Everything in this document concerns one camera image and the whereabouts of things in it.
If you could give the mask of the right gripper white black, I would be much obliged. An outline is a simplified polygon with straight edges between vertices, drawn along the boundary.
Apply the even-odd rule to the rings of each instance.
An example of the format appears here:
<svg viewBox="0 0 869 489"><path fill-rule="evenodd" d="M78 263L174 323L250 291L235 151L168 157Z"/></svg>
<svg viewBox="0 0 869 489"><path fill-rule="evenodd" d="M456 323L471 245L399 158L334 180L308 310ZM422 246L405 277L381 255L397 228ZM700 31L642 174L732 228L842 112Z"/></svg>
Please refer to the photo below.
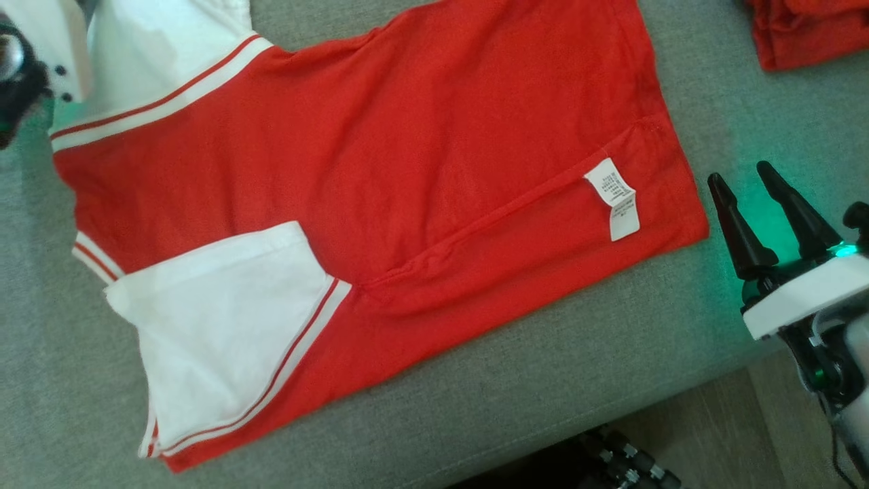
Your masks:
<svg viewBox="0 0 869 489"><path fill-rule="evenodd" d="M857 242L849 244L769 161L759 161L756 170L788 220L798 261L780 273L772 291L742 313L755 340L869 291L869 204L857 202L845 211L845 226L859 231ZM726 180L712 173L707 186L738 278L756 280L769 273L778 256L748 225Z"/></svg>

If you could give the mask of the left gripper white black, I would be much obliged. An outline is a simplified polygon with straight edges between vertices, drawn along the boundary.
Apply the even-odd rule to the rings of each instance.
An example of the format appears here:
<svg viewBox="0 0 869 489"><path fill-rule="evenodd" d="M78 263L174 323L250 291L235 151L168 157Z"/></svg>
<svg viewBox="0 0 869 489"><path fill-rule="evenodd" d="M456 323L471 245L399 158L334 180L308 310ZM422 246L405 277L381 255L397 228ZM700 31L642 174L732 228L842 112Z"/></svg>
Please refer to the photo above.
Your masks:
<svg viewBox="0 0 869 489"><path fill-rule="evenodd" d="M89 0L0 0L0 151L44 97L90 95L91 10Z"/></svg>

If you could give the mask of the red garment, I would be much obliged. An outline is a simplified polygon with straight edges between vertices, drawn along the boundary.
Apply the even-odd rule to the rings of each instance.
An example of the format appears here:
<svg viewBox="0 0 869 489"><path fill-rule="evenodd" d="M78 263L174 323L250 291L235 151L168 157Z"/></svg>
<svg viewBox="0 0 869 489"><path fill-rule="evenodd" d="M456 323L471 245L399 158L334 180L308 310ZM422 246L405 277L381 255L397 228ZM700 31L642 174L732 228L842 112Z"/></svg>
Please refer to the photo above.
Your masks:
<svg viewBox="0 0 869 489"><path fill-rule="evenodd" d="M869 0L741 0L766 72L801 69L869 50Z"/></svg>

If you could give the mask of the red white-sleeved shirt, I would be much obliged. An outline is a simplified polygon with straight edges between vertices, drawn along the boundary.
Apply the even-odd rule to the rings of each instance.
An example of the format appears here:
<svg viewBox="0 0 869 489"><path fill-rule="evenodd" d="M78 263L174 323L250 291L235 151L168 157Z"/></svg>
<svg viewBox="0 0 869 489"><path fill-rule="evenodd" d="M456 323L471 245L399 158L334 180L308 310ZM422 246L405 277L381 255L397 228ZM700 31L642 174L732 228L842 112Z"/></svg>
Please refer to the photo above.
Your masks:
<svg viewBox="0 0 869 489"><path fill-rule="evenodd" d="M438 0L286 52L99 0L50 131L184 471L709 225L636 0Z"/></svg>

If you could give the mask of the large grey sofa seat cushion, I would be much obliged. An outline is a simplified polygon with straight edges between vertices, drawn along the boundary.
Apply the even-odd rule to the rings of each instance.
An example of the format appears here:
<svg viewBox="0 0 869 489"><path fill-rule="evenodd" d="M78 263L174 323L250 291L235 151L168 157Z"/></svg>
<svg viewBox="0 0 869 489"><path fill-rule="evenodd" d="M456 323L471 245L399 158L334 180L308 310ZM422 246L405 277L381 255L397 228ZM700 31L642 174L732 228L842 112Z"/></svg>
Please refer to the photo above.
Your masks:
<svg viewBox="0 0 869 489"><path fill-rule="evenodd" d="M835 226L869 202L869 52L758 66L739 0L640 0L702 192L719 171L780 259L796 244L756 174L771 162ZM73 198L49 107L0 151L0 489L446 487L603 423L692 489L847 489L830 430L776 342L742 325L711 236L651 259L201 467L137 448L136 334L71 255Z"/></svg>

